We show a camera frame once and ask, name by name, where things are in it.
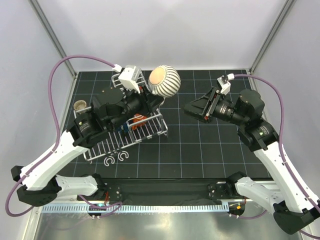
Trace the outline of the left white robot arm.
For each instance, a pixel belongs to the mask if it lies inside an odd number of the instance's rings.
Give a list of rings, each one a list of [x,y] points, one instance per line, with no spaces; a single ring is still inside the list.
[[[59,171],[79,155],[106,140],[136,114],[149,117],[164,102],[164,97],[152,94],[145,86],[138,91],[122,91],[107,87],[94,96],[91,108],[78,115],[60,136],[52,150],[27,166],[14,166],[12,178],[21,186],[18,199],[33,207],[44,206],[56,198],[88,196],[101,200],[107,186],[98,174],[64,177]]]

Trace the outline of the small brown cup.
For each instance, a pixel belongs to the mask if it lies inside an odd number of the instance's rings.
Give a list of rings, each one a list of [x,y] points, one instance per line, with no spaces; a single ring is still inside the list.
[[[85,100],[77,100],[74,104],[73,104],[73,110],[77,113],[77,114],[82,114],[86,111],[87,109],[87,102]]]

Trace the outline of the white ribbed cup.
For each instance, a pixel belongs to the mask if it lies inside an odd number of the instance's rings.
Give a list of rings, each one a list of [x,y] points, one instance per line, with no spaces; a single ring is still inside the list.
[[[172,66],[160,65],[151,71],[148,87],[153,95],[170,98],[179,91],[181,77]]]

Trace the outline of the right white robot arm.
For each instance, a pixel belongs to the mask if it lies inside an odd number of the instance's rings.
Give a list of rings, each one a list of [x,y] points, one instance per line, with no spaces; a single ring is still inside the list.
[[[225,192],[230,198],[247,197],[273,215],[277,225],[292,235],[320,217],[320,199],[304,182],[280,145],[273,126],[262,117],[265,103],[255,90],[242,90],[235,103],[213,87],[202,97],[184,105],[186,115],[203,123],[214,118],[238,126],[242,143],[262,162],[279,191],[256,183],[242,172],[227,179]]]

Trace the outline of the blue mug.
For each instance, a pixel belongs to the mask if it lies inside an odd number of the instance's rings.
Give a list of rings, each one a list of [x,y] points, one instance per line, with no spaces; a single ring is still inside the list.
[[[129,134],[129,127],[128,124],[125,122],[123,125],[117,128],[117,132],[120,134],[121,137],[126,137]]]

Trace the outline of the orange patterned mug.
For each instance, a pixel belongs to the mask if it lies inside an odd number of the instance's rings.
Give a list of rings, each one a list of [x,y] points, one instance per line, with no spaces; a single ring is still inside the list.
[[[134,131],[137,128],[140,128],[140,127],[144,126],[146,124],[146,122],[144,120],[146,120],[146,119],[147,119],[146,116],[143,116],[143,115],[140,115],[140,114],[135,114],[134,118],[132,120],[133,126],[131,127],[131,129]]]

